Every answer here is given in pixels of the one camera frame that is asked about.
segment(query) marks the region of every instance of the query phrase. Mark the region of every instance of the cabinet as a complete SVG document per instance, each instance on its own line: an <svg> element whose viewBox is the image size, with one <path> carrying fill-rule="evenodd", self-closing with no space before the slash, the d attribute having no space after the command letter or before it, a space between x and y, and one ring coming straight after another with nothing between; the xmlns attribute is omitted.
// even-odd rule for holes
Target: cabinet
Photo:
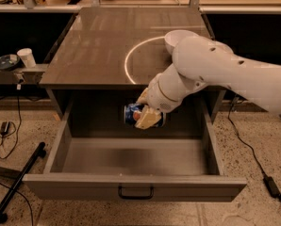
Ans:
<svg viewBox="0 0 281 226"><path fill-rule="evenodd" d="M246 186L225 175L212 122L223 91L188 96L160 128L124 124L124 106L171 64L163 36L207 36L192 8L83 8L41 80L61 126L43 174L25 183L42 199L230 202Z"/></svg>

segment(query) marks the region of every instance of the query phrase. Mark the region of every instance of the terrazzo floor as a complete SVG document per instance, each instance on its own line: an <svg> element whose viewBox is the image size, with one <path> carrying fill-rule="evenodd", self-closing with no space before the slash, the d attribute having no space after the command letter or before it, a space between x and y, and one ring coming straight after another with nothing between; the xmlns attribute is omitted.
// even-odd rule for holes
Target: terrazzo floor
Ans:
<svg viewBox="0 0 281 226"><path fill-rule="evenodd" d="M49 153L59 121L52 107L46 105L21 106L19 143L7 160L0 160L1 167L21 170L42 141ZM281 121L269 113L238 112L238 109L231 118L240 136L255 148L264 170L281 191ZM0 124L5 120L19 124L15 101L0 106ZM232 202L42 201L26 185L21 185L20 192L28 198L33 210L34 225L281 226L281 202L270 197L251 150L237 139L227 112L218 113L214 129L226 174L245 177L248 182ZM14 139L14 136L6 139L5 151L13 145ZM46 160L47 156L39 158L31 172L41 173ZM11 185L13 181L0 177L0 182ZM7 191L0 186L0 201ZM5 212L8 221L4 225L31 225L30 211L20 195L14 196Z"/></svg>

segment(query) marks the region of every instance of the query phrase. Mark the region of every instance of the can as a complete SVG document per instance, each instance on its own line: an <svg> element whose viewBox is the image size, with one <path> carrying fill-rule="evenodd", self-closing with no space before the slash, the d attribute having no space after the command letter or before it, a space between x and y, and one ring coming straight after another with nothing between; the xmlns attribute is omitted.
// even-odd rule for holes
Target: can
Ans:
<svg viewBox="0 0 281 226"><path fill-rule="evenodd" d="M129 104L124 107L124 123L135 125L141 117L143 104ZM166 121L166 113L161 113L161 119L151 127L162 127Z"/></svg>

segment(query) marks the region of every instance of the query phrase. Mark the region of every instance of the white cup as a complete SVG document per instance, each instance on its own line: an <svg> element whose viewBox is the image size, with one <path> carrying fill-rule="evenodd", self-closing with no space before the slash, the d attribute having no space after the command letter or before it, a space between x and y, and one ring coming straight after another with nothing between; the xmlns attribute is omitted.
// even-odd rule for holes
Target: white cup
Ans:
<svg viewBox="0 0 281 226"><path fill-rule="evenodd" d="M20 59L22 60L22 62L27 68L36 66L35 58L33 56L31 49L28 48L21 49L17 52L17 55L18 57L20 57Z"/></svg>

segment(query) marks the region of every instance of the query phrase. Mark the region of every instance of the open drawer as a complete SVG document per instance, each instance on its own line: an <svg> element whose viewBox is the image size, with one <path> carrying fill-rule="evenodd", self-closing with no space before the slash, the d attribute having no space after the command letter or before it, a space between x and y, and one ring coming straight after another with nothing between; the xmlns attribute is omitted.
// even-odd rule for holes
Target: open drawer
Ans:
<svg viewBox="0 0 281 226"><path fill-rule="evenodd" d="M41 199L231 202L246 180L224 175L204 96L140 130L124 124L139 94L73 90L43 174L24 182Z"/></svg>

